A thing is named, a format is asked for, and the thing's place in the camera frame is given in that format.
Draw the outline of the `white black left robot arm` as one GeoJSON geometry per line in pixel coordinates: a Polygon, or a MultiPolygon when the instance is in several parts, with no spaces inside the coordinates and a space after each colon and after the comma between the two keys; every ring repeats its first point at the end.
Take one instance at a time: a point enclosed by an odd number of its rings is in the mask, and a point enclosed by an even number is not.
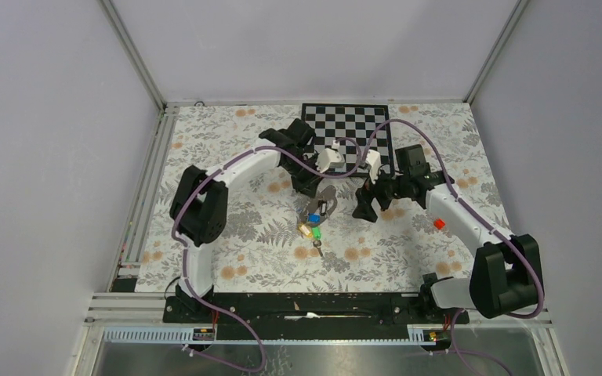
{"type": "Polygon", "coordinates": [[[314,137],[314,129],[296,118],[287,128],[261,132],[253,148],[227,162],[184,170],[169,214],[174,221],[172,237],[183,245],[176,297],[190,320],[201,322],[212,311],[212,255],[214,242],[226,227],[230,189],[281,167],[290,175],[294,191],[310,199],[301,217],[305,219],[319,207],[323,198],[317,194],[322,180],[317,175],[317,156],[305,156],[314,137]]]}

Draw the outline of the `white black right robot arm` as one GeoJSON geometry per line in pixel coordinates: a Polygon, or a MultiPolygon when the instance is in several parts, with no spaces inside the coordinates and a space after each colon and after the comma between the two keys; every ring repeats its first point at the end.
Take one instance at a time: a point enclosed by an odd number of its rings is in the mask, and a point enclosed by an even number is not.
{"type": "Polygon", "coordinates": [[[392,201],[408,198],[439,220],[440,229],[458,237],[473,255],[468,278],[425,277],[419,289],[419,315],[436,323],[449,309],[475,309],[486,318],[521,318],[523,308],[541,309],[545,295],[536,240],[498,228],[479,214],[445,171],[431,170],[421,146],[400,148],[396,154],[402,163],[399,174],[385,174],[379,171],[379,153],[366,153],[369,176],[356,192],[352,216],[376,222],[374,201],[388,209],[392,201]]]}

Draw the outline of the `green tag key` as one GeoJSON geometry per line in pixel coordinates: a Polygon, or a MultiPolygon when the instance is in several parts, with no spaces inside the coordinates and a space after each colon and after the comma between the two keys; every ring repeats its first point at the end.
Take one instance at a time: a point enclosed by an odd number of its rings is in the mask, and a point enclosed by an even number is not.
{"type": "Polygon", "coordinates": [[[323,253],[322,253],[322,250],[321,250],[322,243],[321,243],[321,230],[320,230],[320,228],[318,226],[312,227],[311,228],[311,235],[312,235],[312,238],[313,238],[313,240],[312,240],[313,247],[317,251],[317,254],[320,257],[322,257],[323,253]]]}

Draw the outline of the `blue tag key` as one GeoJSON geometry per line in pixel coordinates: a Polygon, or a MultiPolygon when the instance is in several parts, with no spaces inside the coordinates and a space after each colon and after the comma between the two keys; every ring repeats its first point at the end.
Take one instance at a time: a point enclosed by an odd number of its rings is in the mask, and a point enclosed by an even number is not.
{"type": "Polygon", "coordinates": [[[321,222],[321,217],[317,214],[309,214],[307,221],[308,223],[319,224],[321,222]]]}

